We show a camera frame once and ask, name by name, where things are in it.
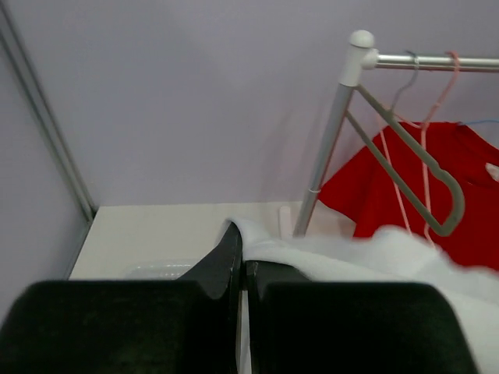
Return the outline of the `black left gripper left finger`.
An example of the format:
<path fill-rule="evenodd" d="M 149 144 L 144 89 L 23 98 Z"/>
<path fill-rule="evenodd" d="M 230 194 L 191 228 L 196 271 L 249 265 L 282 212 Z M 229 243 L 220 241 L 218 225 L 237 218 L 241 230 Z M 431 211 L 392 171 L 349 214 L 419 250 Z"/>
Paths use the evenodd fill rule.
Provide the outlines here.
<path fill-rule="evenodd" d="M 242 237 L 176 280 L 30 285 L 1 327 L 4 373 L 235 373 Z"/>

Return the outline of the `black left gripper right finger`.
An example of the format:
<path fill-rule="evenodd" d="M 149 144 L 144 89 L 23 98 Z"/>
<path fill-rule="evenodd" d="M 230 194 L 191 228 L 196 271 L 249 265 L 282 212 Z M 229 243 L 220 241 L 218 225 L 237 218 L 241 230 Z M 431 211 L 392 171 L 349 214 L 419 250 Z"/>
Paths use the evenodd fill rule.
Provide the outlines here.
<path fill-rule="evenodd" d="M 308 280 L 246 263 L 255 373 L 475 373 L 455 313 L 427 284 Z"/>

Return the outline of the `grey hanger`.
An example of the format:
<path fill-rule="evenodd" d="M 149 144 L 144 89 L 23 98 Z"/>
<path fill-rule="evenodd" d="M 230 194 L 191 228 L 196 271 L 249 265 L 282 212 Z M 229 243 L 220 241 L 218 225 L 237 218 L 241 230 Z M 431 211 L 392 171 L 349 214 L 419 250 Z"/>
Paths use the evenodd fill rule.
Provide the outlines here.
<path fill-rule="evenodd" d="M 365 87 L 361 85 L 356 87 L 360 96 L 375 110 L 380 119 L 387 123 L 387 127 L 379 133 L 382 150 L 379 150 L 374 141 L 367 137 L 354 117 L 350 113 L 346 114 L 346 118 L 365 142 L 366 148 L 394 182 L 395 194 L 406 229 L 411 229 L 409 224 L 411 215 L 406 212 L 405 208 L 405 203 L 410 203 L 421 216 L 421 232 L 427 241 L 431 240 L 431 233 L 440 237 L 448 237 L 457 228 L 465 212 L 465 197 L 459 183 L 451 174 L 442 169 L 437 160 L 427 151 L 426 136 L 430 120 L 444 103 L 459 74 L 458 54 L 449 51 L 447 55 L 451 59 L 452 77 L 419 124 L 400 123 L 401 117 L 393 112 L 393 106 L 386 108 Z M 440 187 L 447 189 L 444 193 L 444 200 L 448 207 L 444 211 L 448 215 L 442 223 L 433 216 L 431 211 L 430 180 L 432 178 L 437 180 Z"/>

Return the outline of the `light blue hanger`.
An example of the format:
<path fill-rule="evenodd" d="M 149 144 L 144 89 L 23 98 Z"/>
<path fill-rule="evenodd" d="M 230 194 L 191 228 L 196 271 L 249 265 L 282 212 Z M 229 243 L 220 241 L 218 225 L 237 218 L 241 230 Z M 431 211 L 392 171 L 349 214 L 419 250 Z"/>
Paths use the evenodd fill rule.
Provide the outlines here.
<path fill-rule="evenodd" d="M 499 119 L 488 118 L 475 121 L 459 122 L 459 125 L 473 126 L 473 125 L 483 125 L 483 124 L 498 124 Z"/>

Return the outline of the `white t shirt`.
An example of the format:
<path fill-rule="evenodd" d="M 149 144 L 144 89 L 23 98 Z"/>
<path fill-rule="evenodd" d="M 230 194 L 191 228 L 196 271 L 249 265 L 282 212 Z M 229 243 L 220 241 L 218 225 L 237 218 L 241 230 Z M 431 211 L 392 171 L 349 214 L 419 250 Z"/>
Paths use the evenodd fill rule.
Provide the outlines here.
<path fill-rule="evenodd" d="M 312 281 L 418 281 L 441 291 L 458 315 L 481 373 L 498 371 L 498 273 L 466 268 L 439 247 L 391 226 L 372 238 L 280 239 L 257 222 L 233 218 L 244 261 L 291 266 Z"/>

